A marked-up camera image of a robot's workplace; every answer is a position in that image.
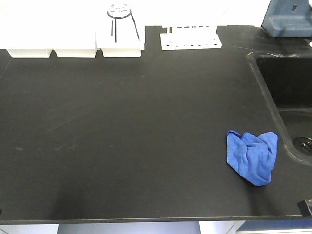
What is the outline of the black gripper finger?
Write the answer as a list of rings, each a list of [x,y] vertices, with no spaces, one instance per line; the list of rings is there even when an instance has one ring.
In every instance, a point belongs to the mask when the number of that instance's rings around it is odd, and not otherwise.
[[[306,199],[297,203],[302,216],[312,216],[312,200]]]

